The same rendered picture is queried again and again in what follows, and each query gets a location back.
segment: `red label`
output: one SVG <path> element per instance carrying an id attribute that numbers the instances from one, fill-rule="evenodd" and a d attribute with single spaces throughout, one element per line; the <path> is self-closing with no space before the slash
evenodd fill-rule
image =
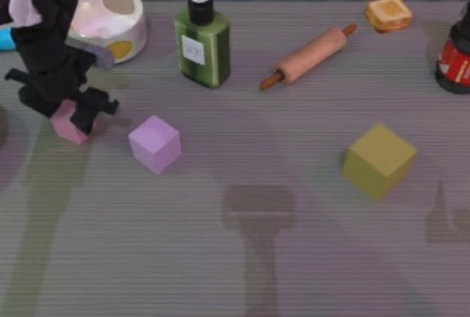
<path id="1" fill-rule="evenodd" d="M 458 51 L 450 39 L 442 49 L 438 64 L 449 80 L 470 86 L 470 57 Z"/>

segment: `wooden table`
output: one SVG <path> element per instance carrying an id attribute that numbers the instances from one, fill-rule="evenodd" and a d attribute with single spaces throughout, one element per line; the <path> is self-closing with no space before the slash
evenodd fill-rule
<path id="1" fill-rule="evenodd" d="M 178 73 L 183 5 L 147 5 L 146 50 L 90 72 L 122 109 L 84 146 L 1 84 L 0 316 L 469 316 L 470 245 L 449 226 L 470 207 L 470 99 L 433 78 L 463 3 L 410 3 L 411 27 L 387 35 L 364 3 L 218 4 L 233 55 L 218 90 Z M 277 58 L 349 23 L 345 51 L 294 86 L 257 90 Z M 22 64 L 2 53 L 0 67 Z M 126 138 L 151 114 L 182 135 L 160 176 Z M 340 173 L 341 152 L 376 122 L 419 149 L 379 203 Z"/>

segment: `white bowl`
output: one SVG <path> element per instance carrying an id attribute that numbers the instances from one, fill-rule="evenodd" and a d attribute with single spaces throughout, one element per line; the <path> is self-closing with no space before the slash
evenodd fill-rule
<path id="1" fill-rule="evenodd" d="M 68 34 L 108 48 L 115 64 L 138 55 L 147 43 L 141 0 L 79 0 Z"/>

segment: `rolling pin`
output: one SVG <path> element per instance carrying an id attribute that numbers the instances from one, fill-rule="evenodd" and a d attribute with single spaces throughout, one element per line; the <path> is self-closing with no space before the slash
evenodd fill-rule
<path id="1" fill-rule="evenodd" d="M 274 64 L 274 73 L 259 85 L 261 91 L 267 90 L 278 82 L 293 84 L 311 69 L 342 50 L 347 44 L 347 36 L 358 28 L 351 24 L 340 30 L 333 27 L 317 38 L 297 49 Z"/>

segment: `sandwich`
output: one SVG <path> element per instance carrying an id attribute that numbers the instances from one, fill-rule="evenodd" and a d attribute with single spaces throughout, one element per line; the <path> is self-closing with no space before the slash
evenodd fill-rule
<path id="1" fill-rule="evenodd" d="M 413 13 L 402 0 L 374 0 L 366 7 L 366 18 L 379 33 L 404 29 L 412 17 Z"/>

